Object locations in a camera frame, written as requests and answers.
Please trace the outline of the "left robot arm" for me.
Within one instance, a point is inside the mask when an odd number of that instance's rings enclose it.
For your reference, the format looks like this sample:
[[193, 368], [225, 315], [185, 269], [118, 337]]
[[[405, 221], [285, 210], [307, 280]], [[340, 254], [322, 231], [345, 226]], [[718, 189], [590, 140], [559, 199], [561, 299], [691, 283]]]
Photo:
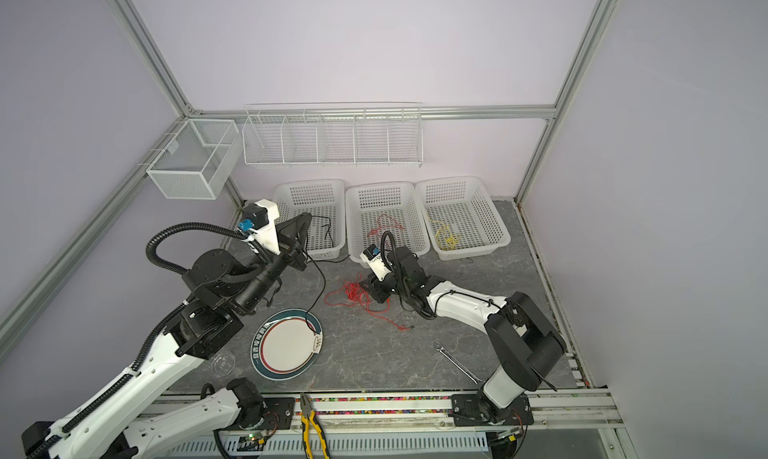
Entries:
[[[136, 358], [114, 380], [71, 414], [38, 421], [22, 434], [29, 458], [149, 458], [203, 432], [265, 424], [268, 406], [248, 379], [185, 408], [142, 422], [139, 415], [170, 385], [215, 356], [243, 327], [260, 301], [270, 302], [287, 268], [307, 266], [305, 246], [312, 215], [280, 220], [277, 206], [257, 201], [246, 206], [235, 229], [186, 222], [153, 236], [145, 247], [153, 265], [179, 275], [189, 296], [153, 328]], [[243, 266], [225, 249], [209, 250], [185, 268], [157, 250], [168, 238], [204, 231], [249, 245], [256, 259]]]

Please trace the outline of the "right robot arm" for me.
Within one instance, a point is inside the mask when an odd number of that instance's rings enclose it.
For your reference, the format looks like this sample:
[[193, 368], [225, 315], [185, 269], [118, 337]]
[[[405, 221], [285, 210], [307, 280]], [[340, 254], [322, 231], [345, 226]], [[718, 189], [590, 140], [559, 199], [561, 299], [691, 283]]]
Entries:
[[487, 335], [499, 365], [475, 395], [452, 397], [462, 424], [501, 424], [522, 419], [513, 402], [536, 391], [567, 351], [565, 340], [535, 302], [522, 292], [491, 296], [427, 274], [406, 247], [386, 252], [371, 245], [360, 259], [371, 269], [361, 287], [377, 302], [396, 295], [424, 319], [448, 318]]

